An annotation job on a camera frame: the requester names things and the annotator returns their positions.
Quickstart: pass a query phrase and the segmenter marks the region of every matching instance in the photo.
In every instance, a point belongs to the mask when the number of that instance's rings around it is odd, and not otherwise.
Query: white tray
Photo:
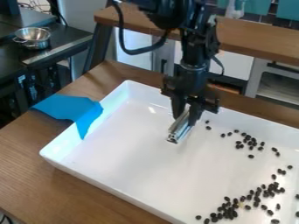
[[[230,198],[247,195],[261,184],[272,182],[278,168],[293,165],[277,181],[287,192],[263,200],[275,211],[268,217],[261,209],[239,209],[236,224],[268,224],[273,218],[283,224],[295,218],[298,191],[299,132],[278,123],[221,108],[218,115],[205,112],[191,134],[179,145],[166,142],[173,122],[169,98],[160,91],[126,81],[101,101],[104,112],[91,126],[84,141],[75,124],[50,142],[40,155],[62,171],[98,186],[172,223],[198,223]],[[205,129],[210,120],[212,130]],[[221,138],[234,129],[265,141],[263,152],[235,150],[240,134]],[[271,147],[280,150],[276,157]]]

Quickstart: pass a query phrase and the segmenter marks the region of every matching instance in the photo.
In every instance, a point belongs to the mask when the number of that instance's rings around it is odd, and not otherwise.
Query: wooden table
[[[104,61],[60,93],[100,101],[126,79],[152,87],[162,84],[159,73]],[[219,94],[224,107],[299,128],[297,110],[236,94]],[[69,124],[31,110],[0,130],[0,208],[29,224],[167,223],[54,169],[42,159],[40,149]]]
[[[121,7],[126,29],[163,35],[135,6],[123,3]],[[102,25],[118,25],[118,15],[112,7],[96,11],[94,19]],[[299,66],[299,31],[219,17],[218,35],[225,51]],[[172,32],[170,39],[179,40],[179,32]]]

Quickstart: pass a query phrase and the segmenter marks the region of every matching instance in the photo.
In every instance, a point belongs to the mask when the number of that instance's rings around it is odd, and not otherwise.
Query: blue towel
[[[278,18],[286,18],[299,21],[299,1],[279,0],[276,16]]]
[[[240,8],[241,0],[236,0],[236,8]],[[225,9],[229,0],[218,0],[218,7]],[[270,9],[271,0],[246,0],[245,12],[266,16]]]
[[[81,139],[84,139],[90,125],[103,112],[103,108],[97,101],[63,94],[54,94],[33,108],[56,119],[72,120],[77,124]]]

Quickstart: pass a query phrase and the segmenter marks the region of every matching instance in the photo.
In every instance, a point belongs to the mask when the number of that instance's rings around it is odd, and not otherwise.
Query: black bean
[[[204,224],[209,224],[210,223],[210,219],[205,219]]]
[[[268,207],[267,207],[267,206],[265,206],[265,205],[261,205],[261,209],[262,209],[262,210],[267,210],[267,209],[268,209]]]
[[[245,199],[246,199],[246,198],[245,198],[244,196],[240,197],[240,202],[244,202]]]
[[[267,214],[272,216],[272,215],[274,215],[274,212],[272,212],[271,210],[267,210]]]
[[[219,220],[222,220],[222,218],[223,218],[222,213],[218,213],[217,218],[218,218]]]
[[[211,221],[212,221],[212,222],[217,222],[217,221],[218,221],[218,218],[217,218],[217,217],[213,217],[213,218],[211,218]]]
[[[279,220],[277,220],[277,219],[272,219],[272,220],[271,220],[271,223],[272,223],[272,224],[279,224],[279,223],[280,223],[280,221],[279,221]]]
[[[259,202],[257,202],[257,201],[254,202],[254,207],[259,207],[259,205],[260,205]]]
[[[237,218],[238,217],[238,213],[236,211],[233,210],[233,217]]]

